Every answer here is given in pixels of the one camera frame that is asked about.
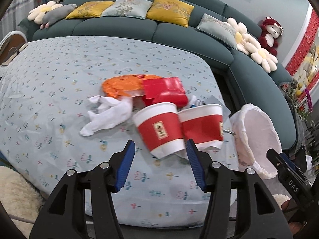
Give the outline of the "red paper cup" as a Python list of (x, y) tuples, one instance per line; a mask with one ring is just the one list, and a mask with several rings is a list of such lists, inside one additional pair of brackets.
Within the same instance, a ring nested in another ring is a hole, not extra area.
[(161, 159), (185, 150), (185, 142), (173, 103), (147, 106), (132, 117), (140, 136), (154, 157)]
[(221, 149), (223, 145), (223, 109), (218, 104), (196, 106), (178, 113), (184, 137), (200, 150)]

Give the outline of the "white tissue sheet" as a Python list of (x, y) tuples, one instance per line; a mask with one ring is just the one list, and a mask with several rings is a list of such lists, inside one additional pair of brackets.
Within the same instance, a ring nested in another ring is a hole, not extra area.
[(150, 153), (153, 157), (155, 157), (157, 159), (163, 159), (163, 158), (175, 155), (175, 156), (180, 157), (182, 159), (188, 160), (187, 152), (185, 149), (177, 151), (175, 153), (171, 153), (171, 154), (164, 154), (163, 152), (150, 152)]

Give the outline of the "white glove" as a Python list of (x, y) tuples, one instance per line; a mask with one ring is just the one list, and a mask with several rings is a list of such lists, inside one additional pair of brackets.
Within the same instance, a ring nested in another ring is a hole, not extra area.
[(81, 136), (91, 136), (97, 131), (111, 129), (127, 121), (132, 115), (133, 98), (120, 96), (118, 99), (104, 96), (89, 98), (93, 104), (99, 103), (97, 113), (88, 111), (90, 122), (81, 130)]

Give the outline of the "grey drawstring pouch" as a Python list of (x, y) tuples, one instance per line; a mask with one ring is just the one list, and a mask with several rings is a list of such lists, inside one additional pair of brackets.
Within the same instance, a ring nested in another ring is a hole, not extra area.
[(231, 111), (222, 103), (219, 99), (217, 99), (215, 96), (210, 96), (207, 99), (204, 100), (205, 104), (218, 104), (222, 106), (223, 109), (223, 118), (227, 119), (231, 113)]

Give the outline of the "red paper box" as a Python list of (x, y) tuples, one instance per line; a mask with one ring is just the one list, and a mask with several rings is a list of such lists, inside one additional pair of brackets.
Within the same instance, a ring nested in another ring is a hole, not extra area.
[(179, 77), (144, 80), (143, 89), (142, 100), (146, 106), (168, 102), (182, 108), (188, 104), (188, 98)]

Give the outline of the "orange plastic bag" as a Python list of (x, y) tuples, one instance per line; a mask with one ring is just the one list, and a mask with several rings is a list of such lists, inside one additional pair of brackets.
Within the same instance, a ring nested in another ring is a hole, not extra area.
[(158, 75), (152, 74), (127, 74), (106, 79), (102, 83), (102, 91), (107, 97), (118, 98), (120, 96), (132, 97), (130, 92), (143, 90), (143, 81), (161, 79)]

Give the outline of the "blue glove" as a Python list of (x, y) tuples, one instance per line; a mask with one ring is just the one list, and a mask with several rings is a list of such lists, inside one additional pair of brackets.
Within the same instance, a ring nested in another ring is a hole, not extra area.
[(189, 104), (190, 104), (190, 108), (192, 108), (192, 107), (202, 106), (204, 105), (204, 102), (199, 99), (195, 99), (195, 100), (192, 100)]

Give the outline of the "white lined trash bin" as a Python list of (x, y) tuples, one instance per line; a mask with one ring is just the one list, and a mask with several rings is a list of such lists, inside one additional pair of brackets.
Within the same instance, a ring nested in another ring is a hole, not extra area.
[(280, 154), (282, 145), (269, 116), (259, 107), (246, 104), (230, 117), (230, 123), (235, 133), (239, 170), (252, 168), (263, 180), (277, 176), (277, 169), (267, 159), (267, 151), (274, 149)]

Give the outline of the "floral light blue tablecloth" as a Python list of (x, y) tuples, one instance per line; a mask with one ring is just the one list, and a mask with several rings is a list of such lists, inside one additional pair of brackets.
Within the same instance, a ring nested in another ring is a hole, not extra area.
[(134, 39), (70, 36), (30, 42), (1, 69), (1, 153), (41, 192), (49, 194), (69, 169), (94, 169), (135, 142), (126, 183), (114, 194), (118, 221), (154, 228), (204, 222), (210, 195), (197, 186), (188, 160), (153, 157), (132, 119), (81, 136), (88, 111), (104, 96), (102, 83), (127, 74), (179, 77), (188, 96), (204, 101), (221, 92), (200, 57)]

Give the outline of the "daisy flower pillow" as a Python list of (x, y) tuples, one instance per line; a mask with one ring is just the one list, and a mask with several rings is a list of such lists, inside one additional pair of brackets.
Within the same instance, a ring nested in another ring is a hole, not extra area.
[(232, 17), (229, 17), (226, 20), (227, 24), (232, 26), (235, 29), (235, 40), (237, 44), (238, 51), (250, 55), (250, 52), (246, 49), (245, 44), (251, 43), (256, 48), (260, 49), (261, 45), (258, 40), (248, 33), (247, 27), (242, 22), (236, 22)]
[(274, 55), (270, 54), (268, 50), (256, 47), (251, 43), (248, 43), (245, 47), (250, 52), (252, 60), (262, 66), (266, 73), (277, 70), (278, 60)]

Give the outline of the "dark green sectional sofa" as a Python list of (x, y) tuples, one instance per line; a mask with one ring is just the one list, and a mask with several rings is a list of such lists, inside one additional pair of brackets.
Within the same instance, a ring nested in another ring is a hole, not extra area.
[[(114, 0), (64, 0), (64, 4), (81, 5), (89, 1)], [(222, 90), (230, 92), (234, 110), (239, 110), (245, 104), (258, 106), (272, 120), (283, 150), (292, 150), (297, 144), (295, 119), (279, 89), (280, 84), (292, 80), (288, 71), (278, 64), (276, 71), (267, 73), (249, 56), (200, 32), (197, 26), (202, 16), (209, 14), (221, 21), (233, 17), (244, 23), (255, 37), (261, 34), (261, 28), (220, 0), (179, 1), (194, 7), (188, 27), (128, 17), (61, 20), (47, 30), (41, 30), (34, 22), (23, 19), (18, 26), (29, 41), (61, 36), (113, 36), (144, 40), (194, 53), (210, 66)]]

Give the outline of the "red monkey plush toy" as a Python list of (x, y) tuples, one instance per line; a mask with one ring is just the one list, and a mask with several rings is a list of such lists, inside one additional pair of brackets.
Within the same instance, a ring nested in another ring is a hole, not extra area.
[(266, 17), (260, 28), (262, 29), (262, 33), (258, 39), (260, 45), (276, 57), (276, 49), (279, 46), (277, 40), (283, 35), (283, 27), (275, 19)]

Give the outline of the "yellow cushion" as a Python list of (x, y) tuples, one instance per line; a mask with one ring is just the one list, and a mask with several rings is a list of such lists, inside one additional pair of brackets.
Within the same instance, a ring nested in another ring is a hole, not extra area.
[(102, 12), (114, 4), (113, 1), (93, 1), (85, 2), (74, 11), (66, 16), (66, 20), (70, 19), (88, 19), (99, 18)]
[(193, 5), (179, 0), (154, 0), (146, 18), (157, 22), (188, 27), (193, 9)]

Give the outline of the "light green cushion left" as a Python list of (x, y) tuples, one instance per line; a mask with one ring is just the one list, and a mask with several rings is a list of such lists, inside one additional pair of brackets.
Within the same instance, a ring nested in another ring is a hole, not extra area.
[(144, 20), (152, 4), (148, 0), (116, 0), (101, 13), (101, 17), (132, 17)]

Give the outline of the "daisy pillow far left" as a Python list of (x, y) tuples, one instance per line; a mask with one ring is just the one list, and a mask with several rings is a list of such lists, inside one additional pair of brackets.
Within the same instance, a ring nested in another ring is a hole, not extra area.
[(43, 17), (47, 12), (50, 12), (53, 9), (59, 8), (61, 6), (61, 3), (56, 3), (54, 1), (41, 4), (29, 12), (27, 20), (34, 21), (35, 24), (41, 25), (43, 23)]

